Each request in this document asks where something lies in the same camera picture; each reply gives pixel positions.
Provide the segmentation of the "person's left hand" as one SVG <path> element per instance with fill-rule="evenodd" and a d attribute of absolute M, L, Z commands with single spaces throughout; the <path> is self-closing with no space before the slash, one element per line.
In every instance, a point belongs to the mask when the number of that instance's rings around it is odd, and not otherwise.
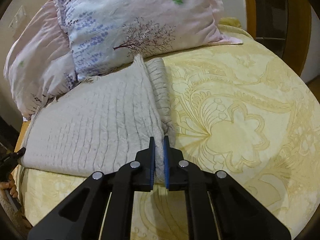
<path fill-rule="evenodd" d="M 9 194 L 13 198 L 17 198 L 17 196 L 18 196 L 17 187 L 15 185 L 15 180 L 14 180 L 12 174 L 9 174 L 8 180 L 0 182 L 0 189 L 1 189 L 1 197 L 4 199 L 7 199 L 7 195 L 5 194 L 5 190 L 9 190 Z"/>

